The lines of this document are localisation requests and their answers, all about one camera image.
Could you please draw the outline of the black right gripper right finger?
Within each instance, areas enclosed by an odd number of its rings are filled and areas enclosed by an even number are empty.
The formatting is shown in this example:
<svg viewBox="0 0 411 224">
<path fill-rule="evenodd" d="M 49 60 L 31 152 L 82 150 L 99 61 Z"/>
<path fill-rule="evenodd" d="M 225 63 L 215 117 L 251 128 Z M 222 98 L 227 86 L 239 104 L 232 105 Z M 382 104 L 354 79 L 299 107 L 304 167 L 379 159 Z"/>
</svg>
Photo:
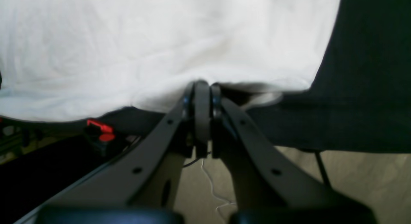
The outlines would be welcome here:
<svg viewBox="0 0 411 224">
<path fill-rule="evenodd" d="M 374 224 L 373 211 L 280 153 L 218 85 L 195 83 L 195 131 L 228 168 L 237 212 L 230 224 Z"/>
</svg>

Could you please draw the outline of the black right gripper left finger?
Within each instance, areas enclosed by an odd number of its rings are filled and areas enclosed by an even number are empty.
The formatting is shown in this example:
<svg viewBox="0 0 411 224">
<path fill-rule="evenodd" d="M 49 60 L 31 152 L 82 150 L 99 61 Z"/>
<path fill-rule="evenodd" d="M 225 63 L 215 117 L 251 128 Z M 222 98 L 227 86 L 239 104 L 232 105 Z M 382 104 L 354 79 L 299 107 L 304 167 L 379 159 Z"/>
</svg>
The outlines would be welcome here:
<svg viewBox="0 0 411 224">
<path fill-rule="evenodd" d="M 172 211 L 193 116 L 195 83 L 136 147 L 38 211 L 37 224 L 183 224 Z"/>
</svg>

